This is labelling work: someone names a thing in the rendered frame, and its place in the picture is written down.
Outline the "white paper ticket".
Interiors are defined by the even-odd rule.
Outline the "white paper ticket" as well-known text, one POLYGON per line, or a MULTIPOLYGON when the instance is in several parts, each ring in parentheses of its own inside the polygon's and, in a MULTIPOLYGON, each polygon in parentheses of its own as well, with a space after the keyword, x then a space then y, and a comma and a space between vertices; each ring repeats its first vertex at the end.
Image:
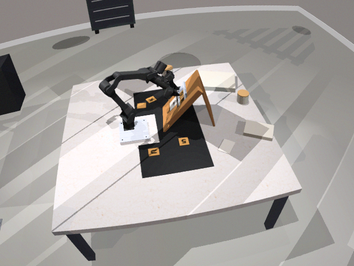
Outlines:
POLYGON ((170 111, 171 111, 177 104, 177 98, 175 97, 169 104, 170 104, 170 111))

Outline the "white paper card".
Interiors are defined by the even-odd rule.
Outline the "white paper card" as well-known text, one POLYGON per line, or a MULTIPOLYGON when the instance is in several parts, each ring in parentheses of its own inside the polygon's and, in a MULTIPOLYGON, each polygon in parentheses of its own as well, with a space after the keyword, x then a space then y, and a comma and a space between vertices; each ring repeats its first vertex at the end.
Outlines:
POLYGON ((234 145, 235 145, 235 142, 224 139, 221 146, 219 147, 218 151, 230 154, 234 145))

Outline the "cream rectangular block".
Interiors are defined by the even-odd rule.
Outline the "cream rectangular block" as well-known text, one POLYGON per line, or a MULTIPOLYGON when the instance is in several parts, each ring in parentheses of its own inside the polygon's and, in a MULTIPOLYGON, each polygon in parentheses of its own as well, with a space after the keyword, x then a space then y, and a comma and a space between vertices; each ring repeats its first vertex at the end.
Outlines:
POLYGON ((243 136, 272 141, 274 125, 246 120, 243 136))

